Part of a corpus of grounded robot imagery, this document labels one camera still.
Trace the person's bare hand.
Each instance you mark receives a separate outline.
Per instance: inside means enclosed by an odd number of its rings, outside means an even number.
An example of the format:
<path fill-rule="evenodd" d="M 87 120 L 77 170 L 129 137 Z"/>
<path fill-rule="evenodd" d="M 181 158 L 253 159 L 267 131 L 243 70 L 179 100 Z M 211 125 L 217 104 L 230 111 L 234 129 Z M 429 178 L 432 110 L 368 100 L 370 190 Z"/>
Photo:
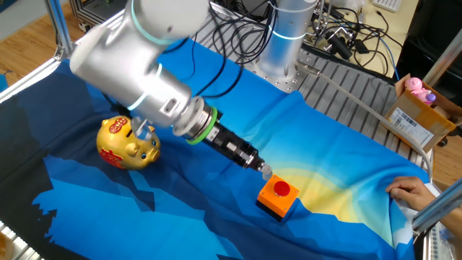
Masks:
<path fill-rule="evenodd" d="M 417 177 L 396 177 L 385 191 L 392 198 L 406 202 L 410 208 L 421 211 L 435 200 L 435 196 Z"/>

